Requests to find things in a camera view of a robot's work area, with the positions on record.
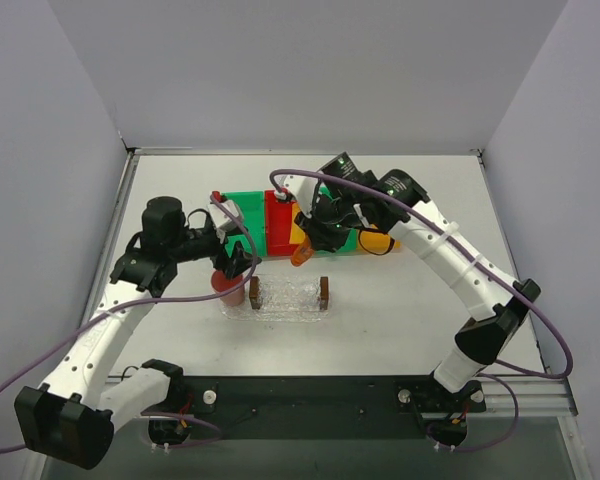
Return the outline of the pink plastic cup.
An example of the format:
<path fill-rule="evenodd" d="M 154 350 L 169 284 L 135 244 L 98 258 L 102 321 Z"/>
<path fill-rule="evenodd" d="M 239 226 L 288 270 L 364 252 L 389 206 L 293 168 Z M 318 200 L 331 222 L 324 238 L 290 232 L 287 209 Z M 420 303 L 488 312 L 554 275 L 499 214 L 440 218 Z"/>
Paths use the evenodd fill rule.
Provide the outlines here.
<path fill-rule="evenodd" d="M 237 307 L 244 303 L 245 287 L 242 284 L 243 275 L 229 279 L 221 270 L 215 270 L 211 276 L 211 287 L 215 293 L 223 293 L 221 302 L 228 307 Z"/>

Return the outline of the orange toothpaste tube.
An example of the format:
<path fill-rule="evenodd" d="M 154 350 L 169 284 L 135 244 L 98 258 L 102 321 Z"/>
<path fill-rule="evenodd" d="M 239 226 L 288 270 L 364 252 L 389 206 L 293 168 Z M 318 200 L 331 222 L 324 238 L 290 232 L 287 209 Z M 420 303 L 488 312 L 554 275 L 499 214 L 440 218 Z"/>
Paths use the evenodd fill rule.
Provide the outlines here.
<path fill-rule="evenodd" d="M 314 253 L 315 251 L 312 247 L 311 240 L 309 236 L 306 235 L 292 253 L 290 257 L 291 264 L 294 267 L 300 267 L 306 263 L 314 255 Z"/>

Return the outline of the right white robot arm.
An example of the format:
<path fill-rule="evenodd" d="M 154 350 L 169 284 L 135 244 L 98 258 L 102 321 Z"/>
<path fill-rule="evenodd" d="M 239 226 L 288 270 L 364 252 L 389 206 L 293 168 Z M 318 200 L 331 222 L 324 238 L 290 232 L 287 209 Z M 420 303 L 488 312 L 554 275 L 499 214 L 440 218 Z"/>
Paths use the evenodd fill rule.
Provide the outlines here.
<path fill-rule="evenodd" d="M 346 236 L 372 229 L 419 257 L 457 295 L 469 319 L 434 380 L 452 394 L 496 362 L 523 325 L 541 292 L 531 279 L 504 273 L 468 242 L 412 176 L 391 169 L 381 177 L 360 171 L 347 153 L 325 164 L 318 177 L 287 174 L 284 196 L 299 207 L 295 224 L 306 238 L 292 255 L 299 266 L 316 252 L 334 253 Z"/>

